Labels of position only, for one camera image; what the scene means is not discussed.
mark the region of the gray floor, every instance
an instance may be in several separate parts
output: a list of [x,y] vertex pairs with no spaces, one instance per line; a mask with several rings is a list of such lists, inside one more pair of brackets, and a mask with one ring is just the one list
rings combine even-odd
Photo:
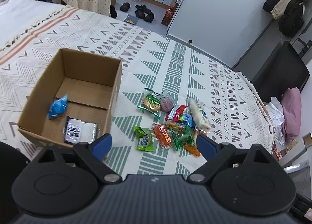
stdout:
[[143,5],[145,4],[148,9],[150,9],[154,13],[154,20],[153,22],[145,22],[143,19],[139,19],[138,23],[136,26],[139,26],[145,30],[153,31],[157,34],[160,34],[162,36],[166,36],[167,31],[166,28],[167,26],[164,26],[161,24],[161,21],[163,19],[163,16],[165,15],[166,10],[164,8],[158,7],[156,5],[147,3],[145,1],[141,2],[135,2],[135,1],[130,1],[130,0],[117,0],[115,4],[115,9],[120,9],[121,5],[125,2],[130,3],[131,7],[127,11],[129,15],[135,16],[135,5]]

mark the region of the patterned bedspread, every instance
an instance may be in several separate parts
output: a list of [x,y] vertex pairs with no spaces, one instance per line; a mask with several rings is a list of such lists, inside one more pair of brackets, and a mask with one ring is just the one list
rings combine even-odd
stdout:
[[272,136],[263,110],[245,79],[222,64],[176,41],[94,12],[64,7],[11,41],[0,51],[0,140],[32,158],[38,148],[17,131],[17,122],[32,88],[61,47],[123,61],[123,75],[112,118],[113,147],[106,164],[126,174],[183,174],[206,160],[173,148],[136,150],[134,125],[158,123],[136,108],[144,88],[168,90],[177,104],[187,98],[205,104],[213,127],[210,138],[237,148],[262,144],[271,152]]

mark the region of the black shoe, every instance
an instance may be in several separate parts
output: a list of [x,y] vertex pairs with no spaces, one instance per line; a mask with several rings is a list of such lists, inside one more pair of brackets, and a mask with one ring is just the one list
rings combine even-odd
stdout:
[[120,10],[123,11],[123,12],[127,12],[130,8],[130,4],[129,3],[124,3],[122,4],[122,6],[120,7]]
[[117,12],[116,12],[115,7],[113,5],[110,5],[110,16],[112,18],[115,18],[115,19],[117,18]]
[[154,19],[154,13],[152,13],[152,12],[148,13],[147,16],[144,17],[144,21],[146,21],[146,22],[152,22],[153,19]]
[[140,9],[140,8],[137,9],[137,10],[135,11],[135,16],[136,16],[137,18],[144,19],[145,14],[144,14],[143,9]]
[[148,13],[151,12],[151,10],[148,9],[145,5],[143,5],[143,6],[135,5],[135,7],[136,7],[137,9],[143,9],[143,12],[146,13],[146,14],[148,14]]

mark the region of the barcode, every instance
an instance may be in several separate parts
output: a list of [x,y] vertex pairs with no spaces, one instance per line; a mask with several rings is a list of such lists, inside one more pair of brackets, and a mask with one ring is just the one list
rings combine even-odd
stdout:
[[144,136],[143,138],[140,139],[138,145],[140,147],[146,147],[147,146],[147,141],[149,140],[148,136]]

